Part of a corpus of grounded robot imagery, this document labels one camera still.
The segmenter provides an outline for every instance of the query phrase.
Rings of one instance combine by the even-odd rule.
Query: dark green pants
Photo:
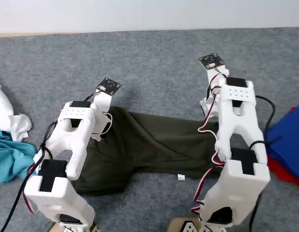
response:
[[[184,174],[201,178],[212,166],[214,137],[197,132],[202,122],[128,112],[111,107],[113,125],[97,142],[90,139],[78,180],[79,193],[123,191],[134,172]],[[206,129],[218,130],[217,123]]]

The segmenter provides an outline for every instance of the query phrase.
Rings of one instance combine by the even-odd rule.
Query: white wire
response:
[[[101,135],[106,134],[106,133],[110,130],[110,128],[111,128],[111,126],[112,126],[112,124],[113,124],[113,116],[112,116],[110,113],[104,113],[104,114],[110,116],[110,118],[111,118],[111,123],[110,123],[110,126],[108,127],[108,129],[107,129],[105,132],[101,133]]]
[[[209,116],[210,116],[211,113],[212,113],[212,110],[213,110],[212,105],[211,105],[211,107],[210,107],[210,111],[208,112],[208,114],[207,114],[207,116],[206,116],[206,120],[204,121],[203,125],[202,125],[201,127],[198,128],[198,132],[200,132],[200,133],[207,133],[207,132],[211,133],[211,134],[215,137],[215,143],[216,143],[216,142],[218,141],[218,138],[217,138],[217,135],[216,135],[213,131],[211,131],[211,130],[202,130],[202,129],[207,125],[207,122],[208,122],[208,120],[209,120]],[[217,150],[215,151],[215,153],[212,155],[212,162],[213,162],[214,164],[217,164],[217,165],[224,165],[224,163],[216,162],[216,161],[214,160],[215,156],[218,154],[218,150],[219,150],[219,149],[217,149]]]

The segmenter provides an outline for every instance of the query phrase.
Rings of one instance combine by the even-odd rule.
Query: black cable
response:
[[[251,150],[251,148],[252,148],[255,144],[266,144],[266,142],[263,141],[263,140],[256,140],[256,141],[254,141],[254,142],[249,146],[249,150]]]
[[[88,97],[85,98],[84,101],[88,101],[92,96],[94,96],[94,95],[96,95],[96,94],[98,94],[100,92],[101,92],[101,90],[98,90],[97,92],[90,94]]]
[[[67,226],[63,226],[64,228],[66,228],[67,230],[69,230],[69,231],[72,231],[72,232],[74,232],[72,229],[70,229],[69,227],[67,227]]]
[[[260,95],[256,95],[256,98],[259,98],[259,99],[267,101],[271,105],[272,112],[271,112],[271,115],[270,115],[269,119],[267,120],[265,128],[264,128],[264,141],[262,141],[262,140],[254,141],[249,146],[249,149],[251,149],[255,144],[265,144],[266,146],[268,146],[270,144],[270,142],[268,141],[268,130],[269,130],[269,126],[270,126],[271,121],[272,121],[272,119],[273,119],[273,117],[275,115],[275,112],[276,112],[276,106],[275,106],[275,104],[271,100],[269,100],[266,97],[260,96]]]
[[[267,139],[268,129],[269,129],[269,126],[271,124],[271,120],[273,119],[273,117],[274,117],[274,115],[276,113],[276,106],[275,106],[275,104],[271,100],[269,100],[266,97],[262,97],[260,95],[256,95],[256,98],[259,98],[259,99],[267,101],[271,105],[271,108],[272,108],[271,115],[270,115],[269,119],[267,120],[267,123],[266,123],[265,128],[264,128],[264,141],[267,142],[268,141],[268,139]]]
[[[45,143],[46,143],[46,140],[49,138],[48,134],[49,134],[50,129],[52,128],[52,126],[55,125],[56,123],[57,123],[57,122],[53,122],[53,123],[52,123],[51,125],[49,125],[49,127],[47,128],[46,133],[45,133],[45,136],[44,136],[44,139],[43,139],[43,142],[41,143],[41,146],[40,146],[40,147],[41,147],[41,150],[42,150],[42,155],[41,155],[41,157],[39,158],[39,160],[35,163],[35,165],[32,167],[32,169],[27,173],[27,176],[26,176],[25,179],[23,180],[23,182],[22,182],[22,184],[21,184],[21,186],[20,186],[20,188],[19,188],[19,191],[18,191],[18,193],[17,193],[17,196],[16,196],[16,198],[15,198],[15,201],[14,201],[14,203],[13,203],[13,206],[12,206],[12,208],[11,208],[11,210],[10,210],[10,213],[9,213],[9,215],[8,215],[8,217],[7,217],[6,221],[5,221],[5,223],[4,223],[3,227],[2,227],[2,229],[0,230],[0,232],[4,232],[4,231],[5,231],[6,227],[8,226],[8,224],[9,224],[11,218],[12,218],[12,215],[13,215],[13,213],[14,213],[14,211],[15,211],[15,208],[16,208],[16,206],[17,206],[17,203],[18,203],[18,201],[19,201],[19,198],[20,198],[20,196],[21,196],[21,194],[22,194],[22,192],[23,192],[23,190],[24,190],[24,188],[25,188],[25,186],[26,186],[26,183],[27,183],[28,179],[29,179],[30,176],[33,174],[33,172],[35,171],[35,169],[39,166],[39,164],[43,161],[43,159],[44,159],[44,157],[45,157],[45,150],[47,149],[47,148],[45,147]]]
[[[205,227],[206,227],[207,229],[209,229],[211,232],[213,232],[213,230],[212,230],[211,228],[209,228],[207,225],[205,225]]]
[[[269,141],[268,141],[268,130],[269,130],[269,126],[271,124],[271,120],[273,119],[273,117],[275,115],[275,112],[276,112],[276,106],[271,100],[267,99],[266,97],[259,96],[259,95],[256,95],[256,98],[267,101],[271,105],[272,112],[271,112],[271,115],[270,115],[269,119],[267,120],[265,128],[264,128],[264,141],[262,141],[262,140],[254,141],[250,145],[249,149],[251,149],[253,147],[253,145],[255,145],[255,144],[260,144],[260,143],[265,144],[265,145],[270,144]],[[259,194],[259,196],[256,200],[255,207],[254,207],[254,209],[252,211],[252,214],[251,214],[251,217],[250,217],[250,221],[249,221],[249,231],[250,232],[252,232],[252,225],[254,223],[256,212],[257,212],[257,209],[260,205],[261,198],[262,198],[262,192]]]
[[[258,209],[258,207],[260,205],[260,201],[261,201],[261,198],[262,198],[262,193],[263,192],[261,192],[259,194],[259,196],[257,197],[256,205],[255,205],[255,207],[254,207],[254,209],[252,211],[251,218],[250,218],[250,221],[249,221],[249,232],[252,232],[252,224],[254,223],[254,219],[255,219],[255,216],[256,216],[256,211],[257,211],[257,209]]]

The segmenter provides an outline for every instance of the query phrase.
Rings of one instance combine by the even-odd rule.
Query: white plastic part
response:
[[[97,225],[92,229],[71,226],[71,227],[65,228],[65,230],[63,232],[101,232],[101,230],[99,229],[99,227]]]
[[[180,232],[198,232],[198,230],[194,226],[193,222],[187,222]]]
[[[242,173],[239,160],[228,159],[217,183],[207,192],[204,205],[200,205],[200,217],[208,221],[213,212],[231,207],[233,221],[228,225],[206,223],[213,227],[239,225],[252,211],[260,192],[270,181],[270,172],[265,164],[254,163],[255,175]]]
[[[207,71],[209,82],[217,73],[214,69]],[[202,218],[200,232],[209,232],[207,227],[213,232],[224,232],[224,228],[242,223],[270,181],[264,144],[255,144],[252,147],[257,159],[257,163],[253,164],[254,175],[243,174],[241,161],[231,160],[230,139],[233,134],[241,135],[248,146],[254,141],[264,140],[257,122],[254,86],[251,81],[246,82],[247,88],[229,86],[225,77],[221,75],[211,86],[211,88],[216,85],[221,87],[215,98],[214,113],[211,116],[218,116],[219,130],[215,148],[218,149],[219,158],[226,164],[217,183],[207,192],[203,200],[204,205],[200,205],[199,216]],[[241,106],[233,107],[232,100],[242,101]],[[201,101],[205,114],[208,113],[212,102],[212,94],[208,100]],[[208,223],[212,214],[224,207],[231,207],[232,222],[228,225]]]
[[[31,121],[26,115],[14,115],[13,107],[0,86],[0,131],[9,131],[13,141],[28,137]]]
[[[216,75],[218,75],[218,76],[212,81],[211,86],[210,86],[211,88],[213,88],[214,86],[219,85],[219,81],[220,81],[221,79],[224,79],[224,78],[225,78],[224,75],[225,75],[225,76],[228,76],[228,75],[229,75],[229,70],[226,69],[226,66],[225,66],[225,65],[222,65],[222,66],[217,67],[217,70],[215,70],[215,69],[209,69],[209,70],[207,71],[208,83],[210,83],[211,80],[212,80]],[[208,112],[209,112],[209,108],[210,108],[211,105],[212,105],[213,99],[214,99],[214,97],[213,97],[213,95],[210,93],[208,99],[206,99],[206,97],[205,97],[203,100],[201,100],[201,101],[199,102],[200,105],[201,105],[201,107],[202,107],[202,109],[203,109],[203,112],[204,112],[205,115],[208,114]],[[212,113],[211,113],[210,117],[213,117],[213,116],[218,116],[218,111],[217,111],[217,106],[216,106],[216,104],[213,106]]]
[[[32,176],[25,186],[25,195],[37,205],[49,219],[59,222],[60,214],[77,218],[82,225],[60,223],[64,226],[89,228],[94,220],[95,211],[79,196],[67,178],[56,177],[51,192],[39,191],[42,176]]]
[[[53,158],[64,150],[72,151],[66,173],[69,180],[76,180],[82,171],[87,156],[86,147],[90,137],[94,136],[99,141],[100,134],[109,122],[109,119],[102,113],[102,110],[95,102],[91,104],[90,108],[70,107],[71,103],[67,102],[62,109],[57,125],[50,138],[46,141],[46,147],[52,152]],[[102,101],[102,106],[106,109],[104,101]],[[71,118],[81,119],[77,128],[71,127]],[[41,155],[42,151],[40,150],[35,155],[34,161],[37,162]],[[45,152],[45,155],[45,159],[49,159],[47,152]]]
[[[38,206],[46,217],[59,222],[59,215],[66,214],[77,218],[82,225],[60,222],[61,226],[71,228],[74,232],[100,232],[97,226],[92,228],[95,217],[94,209],[79,196],[72,187],[70,180],[78,179],[86,159],[86,147],[90,137],[100,140],[100,135],[110,121],[105,115],[110,108],[112,97],[101,92],[95,95],[90,108],[71,107],[67,102],[62,109],[57,125],[46,141],[46,147],[52,152],[53,158],[64,150],[71,150],[72,156],[66,167],[67,178],[56,177],[51,192],[39,191],[42,176],[32,176],[25,186],[25,194]],[[71,126],[70,119],[80,119],[77,128]],[[42,155],[40,150],[34,157],[37,162]],[[50,156],[45,152],[44,159]]]
[[[201,227],[199,229],[199,232],[227,232],[225,228],[217,227],[217,226],[211,226],[209,229],[205,225],[201,223]]]
[[[226,84],[225,80],[220,80],[221,86],[218,103],[216,107],[219,114],[219,130],[217,133],[218,156],[222,161],[231,158],[230,139],[232,134],[239,134],[243,137],[246,144],[250,146],[254,141],[264,140],[263,133],[260,130],[256,116],[256,98],[253,83],[247,81],[248,88],[231,87]],[[230,96],[231,92],[237,90],[239,94],[243,91],[245,101],[234,111],[232,100],[238,99],[236,96]],[[267,164],[267,155],[264,144],[255,144],[252,149],[256,153],[259,163]]]

